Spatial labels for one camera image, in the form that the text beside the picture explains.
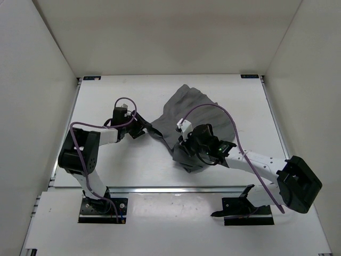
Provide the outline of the grey pleated skirt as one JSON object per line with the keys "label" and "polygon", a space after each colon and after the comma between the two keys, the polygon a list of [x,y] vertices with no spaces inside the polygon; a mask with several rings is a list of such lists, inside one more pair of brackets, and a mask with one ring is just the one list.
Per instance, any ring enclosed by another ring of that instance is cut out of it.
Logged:
{"label": "grey pleated skirt", "polygon": [[176,132],[177,122],[185,117],[193,127],[201,124],[211,124],[213,133],[220,140],[233,142],[235,133],[230,118],[217,107],[211,99],[198,89],[181,86],[165,103],[162,115],[151,122],[147,128],[152,138],[161,141],[171,154],[173,160],[188,173],[202,171],[206,164],[197,156],[188,156],[180,147],[180,133]]}

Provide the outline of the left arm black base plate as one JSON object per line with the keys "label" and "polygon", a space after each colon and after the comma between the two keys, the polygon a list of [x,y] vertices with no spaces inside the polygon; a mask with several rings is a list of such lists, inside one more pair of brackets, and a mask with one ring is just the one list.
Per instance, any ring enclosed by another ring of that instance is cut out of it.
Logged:
{"label": "left arm black base plate", "polygon": [[82,198],[79,210],[79,223],[125,224],[127,218],[128,198],[112,197],[111,201],[116,207],[107,201]]}

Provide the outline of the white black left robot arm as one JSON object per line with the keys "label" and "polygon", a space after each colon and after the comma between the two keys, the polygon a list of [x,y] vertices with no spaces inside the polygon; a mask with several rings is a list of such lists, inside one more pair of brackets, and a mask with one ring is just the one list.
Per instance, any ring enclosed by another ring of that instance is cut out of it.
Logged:
{"label": "white black left robot arm", "polygon": [[137,111],[129,111],[127,107],[115,107],[112,117],[103,126],[87,125],[99,131],[87,131],[76,128],[81,122],[71,124],[58,157],[58,166],[72,175],[83,189],[84,196],[93,201],[99,212],[111,208],[109,189],[101,181],[96,172],[99,147],[119,143],[129,134],[136,139],[152,129]]}

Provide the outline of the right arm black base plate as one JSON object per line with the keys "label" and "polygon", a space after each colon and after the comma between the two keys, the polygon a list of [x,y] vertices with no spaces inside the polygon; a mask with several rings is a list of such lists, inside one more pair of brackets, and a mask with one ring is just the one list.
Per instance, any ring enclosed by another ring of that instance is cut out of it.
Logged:
{"label": "right arm black base plate", "polygon": [[245,198],[223,197],[225,226],[272,226],[272,211],[269,205],[255,207]]}

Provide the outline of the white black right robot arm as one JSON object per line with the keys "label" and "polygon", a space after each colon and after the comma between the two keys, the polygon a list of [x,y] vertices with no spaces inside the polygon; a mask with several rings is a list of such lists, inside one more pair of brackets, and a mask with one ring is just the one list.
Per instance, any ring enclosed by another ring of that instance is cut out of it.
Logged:
{"label": "white black right robot arm", "polygon": [[311,208],[322,182],[298,156],[280,159],[241,150],[235,143],[220,140],[210,124],[192,127],[180,120],[176,128],[181,135],[180,148],[189,157],[206,165],[221,165],[242,170],[268,180],[268,185],[248,185],[238,197],[227,198],[225,210],[212,213],[214,217],[241,217],[252,215],[262,206],[279,205],[305,214]]}

